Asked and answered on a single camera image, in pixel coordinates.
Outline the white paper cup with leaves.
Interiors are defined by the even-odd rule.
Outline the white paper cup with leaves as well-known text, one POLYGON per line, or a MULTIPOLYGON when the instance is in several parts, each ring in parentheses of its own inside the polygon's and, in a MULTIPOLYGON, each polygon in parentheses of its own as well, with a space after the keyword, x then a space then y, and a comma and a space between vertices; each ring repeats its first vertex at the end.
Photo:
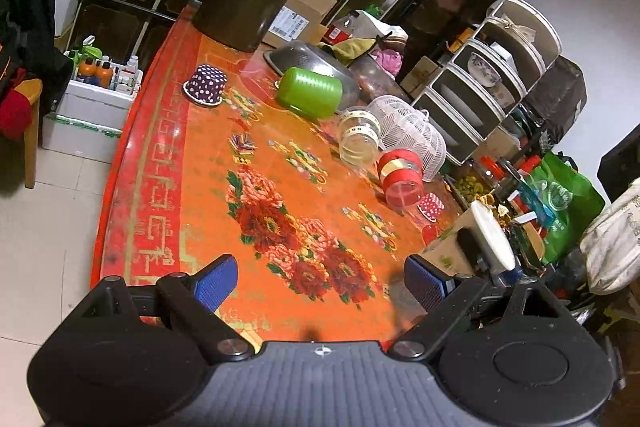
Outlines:
POLYGON ((473 274, 487 269, 492 275, 516 267, 512 247, 491 210, 472 202, 450 229, 429 243, 421 255, 448 274, 473 274))

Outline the red polka dot cupcake cup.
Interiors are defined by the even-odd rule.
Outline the red polka dot cupcake cup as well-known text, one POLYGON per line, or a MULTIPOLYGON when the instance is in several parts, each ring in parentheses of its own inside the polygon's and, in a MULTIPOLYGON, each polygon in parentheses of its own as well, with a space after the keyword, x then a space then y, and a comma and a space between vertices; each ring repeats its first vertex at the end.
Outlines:
POLYGON ((445 204, 435 193, 426 193, 416 204, 416 208, 426 220, 435 223, 445 210, 445 204))

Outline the purple polka dot cupcake cup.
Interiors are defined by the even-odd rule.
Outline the purple polka dot cupcake cup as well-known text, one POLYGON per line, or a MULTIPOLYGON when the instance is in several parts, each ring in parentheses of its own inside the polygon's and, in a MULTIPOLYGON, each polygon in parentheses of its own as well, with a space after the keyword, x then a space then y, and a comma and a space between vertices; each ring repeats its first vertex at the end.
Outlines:
POLYGON ((204 107, 216 107, 222 102, 222 94, 228 77, 219 68, 201 64, 182 85, 183 94, 192 102, 204 107))

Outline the green plastic cup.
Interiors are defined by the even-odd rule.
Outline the green plastic cup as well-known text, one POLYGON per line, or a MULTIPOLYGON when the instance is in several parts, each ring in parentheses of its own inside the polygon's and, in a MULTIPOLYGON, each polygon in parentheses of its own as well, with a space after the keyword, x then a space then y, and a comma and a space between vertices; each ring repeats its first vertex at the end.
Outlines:
POLYGON ((299 67, 285 71, 278 81, 276 100, 312 119, 330 118, 342 101, 340 80, 299 67))

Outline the pickle jar red lid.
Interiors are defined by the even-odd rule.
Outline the pickle jar red lid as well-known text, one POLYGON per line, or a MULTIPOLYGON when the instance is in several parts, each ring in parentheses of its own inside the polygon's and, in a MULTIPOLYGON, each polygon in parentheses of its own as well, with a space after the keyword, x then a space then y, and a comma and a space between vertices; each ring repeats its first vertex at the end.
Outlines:
POLYGON ((478 161, 480 173, 491 188, 497 187, 502 181, 506 181, 506 172, 495 159, 489 156, 482 156, 478 161))

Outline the green shopping bag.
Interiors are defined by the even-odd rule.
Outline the green shopping bag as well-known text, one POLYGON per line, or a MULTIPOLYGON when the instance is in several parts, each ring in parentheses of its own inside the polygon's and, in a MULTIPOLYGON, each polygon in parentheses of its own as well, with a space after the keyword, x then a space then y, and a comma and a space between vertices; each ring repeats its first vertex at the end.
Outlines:
POLYGON ((540 164, 525 179, 553 222, 542 227, 544 257, 542 263, 559 261, 582 238, 591 222, 605 206, 600 193, 575 169, 573 159, 553 152, 544 154, 540 164))

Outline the white mesh food cover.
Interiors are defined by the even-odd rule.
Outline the white mesh food cover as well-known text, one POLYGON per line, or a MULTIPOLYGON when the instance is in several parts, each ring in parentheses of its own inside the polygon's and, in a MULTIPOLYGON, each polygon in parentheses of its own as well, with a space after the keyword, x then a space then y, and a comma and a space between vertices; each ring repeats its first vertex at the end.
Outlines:
POLYGON ((367 110, 381 128, 382 150, 411 150, 422 162, 423 180, 431 182, 446 160, 446 142, 430 123, 426 109, 416 109, 401 98, 381 95, 367 110))

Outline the clear glass jar yellow label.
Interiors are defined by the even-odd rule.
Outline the clear glass jar yellow label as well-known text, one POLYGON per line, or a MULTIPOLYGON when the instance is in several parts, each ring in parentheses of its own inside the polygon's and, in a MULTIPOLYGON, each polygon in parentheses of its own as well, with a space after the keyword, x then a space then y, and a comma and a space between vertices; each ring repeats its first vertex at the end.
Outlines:
POLYGON ((378 118, 365 107, 349 107, 338 120, 337 142, 341 161, 359 169, 369 168, 381 146, 378 118))

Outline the white foam box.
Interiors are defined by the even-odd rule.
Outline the white foam box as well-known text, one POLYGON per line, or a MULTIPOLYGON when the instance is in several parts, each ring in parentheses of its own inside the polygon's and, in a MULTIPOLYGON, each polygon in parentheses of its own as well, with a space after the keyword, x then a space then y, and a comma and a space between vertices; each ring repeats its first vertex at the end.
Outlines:
POLYGON ((55 110, 43 117, 41 146, 111 164, 136 95, 134 88, 70 80, 55 110))

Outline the white tiered dish rack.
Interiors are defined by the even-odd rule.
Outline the white tiered dish rack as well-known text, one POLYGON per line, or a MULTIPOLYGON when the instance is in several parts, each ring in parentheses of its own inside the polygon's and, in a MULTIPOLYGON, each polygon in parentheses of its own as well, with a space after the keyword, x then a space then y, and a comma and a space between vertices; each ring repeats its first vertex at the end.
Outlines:
POLYGON ((525 0, 498 0, 448 62, 416 88, 425 109, 461 166, 548 72, 562 51, 558 32, 525 0))

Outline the patterned ceramic bowl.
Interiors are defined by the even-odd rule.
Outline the patterned ceramic bowl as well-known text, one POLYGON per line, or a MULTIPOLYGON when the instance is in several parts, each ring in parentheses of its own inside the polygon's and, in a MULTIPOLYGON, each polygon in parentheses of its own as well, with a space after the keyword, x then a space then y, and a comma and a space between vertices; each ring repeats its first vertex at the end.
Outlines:
POLYGON ((492 88, 501 82, 501 76, 483 55, 472 52, 468 60, 469 74, 485 88, 492 88))

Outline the olive green cloth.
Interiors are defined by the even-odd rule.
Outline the olive green cloth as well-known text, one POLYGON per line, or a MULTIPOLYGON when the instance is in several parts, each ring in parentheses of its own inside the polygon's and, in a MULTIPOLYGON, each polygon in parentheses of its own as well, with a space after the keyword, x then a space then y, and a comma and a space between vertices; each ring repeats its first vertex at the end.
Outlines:
POLYGON ((331 44, 329 49, 337 61, 348 66, 353 61, 356 61, 358 57, 369 52, 375 45, 375 38, 349 38, 342 42, 331 44))

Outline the steel colander bowl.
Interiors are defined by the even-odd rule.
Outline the steel colander bowl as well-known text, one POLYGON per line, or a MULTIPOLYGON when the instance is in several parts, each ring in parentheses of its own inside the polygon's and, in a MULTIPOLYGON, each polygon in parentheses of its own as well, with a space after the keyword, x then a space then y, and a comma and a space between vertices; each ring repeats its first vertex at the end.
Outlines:
POLYGON ((267 50, 262 56, 266 63, 280 76, 291 67, 298 67, 316 74, 341 81, 343 95, 337 110, 355 106, 360 101, 358 81, 337 58, 322 51, 318 46, 300 40, 285 43, 280 48, 267 50))

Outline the soda bottle red label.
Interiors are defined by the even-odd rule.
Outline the soda bottle red label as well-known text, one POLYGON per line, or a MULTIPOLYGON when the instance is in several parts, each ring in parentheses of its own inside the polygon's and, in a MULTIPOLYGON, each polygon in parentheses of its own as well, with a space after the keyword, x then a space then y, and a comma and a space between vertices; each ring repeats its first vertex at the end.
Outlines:
POLYGON ((358 14, 347 15, 334 20, 334 22, 328 27, 326 33, 323 35, 322 40, 334 46, 334 44, 346 41, 352 38, 354 33, 354 27, 358 14))

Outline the cardboard box with label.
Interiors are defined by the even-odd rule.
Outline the cardboard box with label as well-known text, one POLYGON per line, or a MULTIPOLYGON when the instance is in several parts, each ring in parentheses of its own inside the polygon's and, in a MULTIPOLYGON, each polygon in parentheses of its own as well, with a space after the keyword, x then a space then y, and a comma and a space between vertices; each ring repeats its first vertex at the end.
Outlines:
POLYGON ((336 0, 288 0, 272 22, 262 42, 278 48, 288 42, 317 44, 326 33, 322 20, 336 0))

